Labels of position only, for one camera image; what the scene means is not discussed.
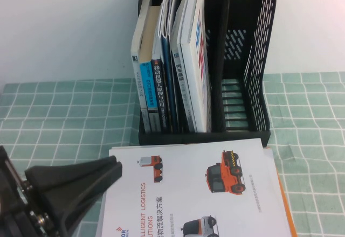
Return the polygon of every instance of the white wall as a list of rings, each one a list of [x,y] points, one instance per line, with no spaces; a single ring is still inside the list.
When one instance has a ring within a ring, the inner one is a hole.
[[[0,0],[7,82],[133,76],[137,0]],[[266,73],[345,71],[345,0],[277,0]]]
[[[277,0],[266,73],[345,71],[345,0]]]
[[[0,0],[4,83],[132,77],[137,0]]]

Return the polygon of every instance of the green checkered tablecloth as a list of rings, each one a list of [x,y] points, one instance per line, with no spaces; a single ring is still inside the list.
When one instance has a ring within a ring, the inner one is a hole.
[[[274,150],[299,236],[345,236],[345,73],[264,76]]]
[[[9,84],[0,96],[0,144],[21,175],[34,165],[92,161],[137,143],[139,111],[134,79]],[[75,237],[95,237],[100,207]]]
[[[345,73],[264,76],[269,146],[299,236],[345,236]],[[18,169],[105,157],[138,144],[134,79],[6,85],[0,143]],[[75,237],[94,237],[100,201]]]

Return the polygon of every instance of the orange paper edge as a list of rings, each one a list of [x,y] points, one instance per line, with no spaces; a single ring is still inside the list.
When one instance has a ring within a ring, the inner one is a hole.
[[[280,181],[279,174],[278,174],[278,181],[279,181],[279,186],[280,186],[282,200],[284,202],[284,208],[285,208],[285,213],[286,213],[287,221],[288,221],[289,226],[290,226],[291,236],[292,237],[297,237],[297,231],[296,231],[296,228],[295,228],[295,224],[293,223],[293,219],[292,219],[292,216],[291,216],[290,208],[289,208],[289,205],[288,205],[287,200],[286,200],[284,189],[282,188],[282,184],[281,184],[281,181]]]

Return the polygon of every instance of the orange vehicle illustration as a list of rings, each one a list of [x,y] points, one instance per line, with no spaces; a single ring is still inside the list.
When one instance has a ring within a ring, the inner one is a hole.
[[[161,182],[163,179],[163,163],[162,158],[158,156],[141,157],[138,161],[140,167],[153,166],[153,180],[155,183]]]
[[[222,162],[210,166],[206,172],[207,184],[212,193],[230,192],[241,195],[246,186],[242,183],[242,168],[237,164],[238,155],[223,151]]]

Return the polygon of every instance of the black clamp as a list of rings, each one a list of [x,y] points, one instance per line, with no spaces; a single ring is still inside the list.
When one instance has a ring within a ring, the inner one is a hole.
[[[71,237],[89,209],[122,176],[122,164],[111,156],[74,165],[34,166],[25,176],[23,181],[0,146],[0,237]]]

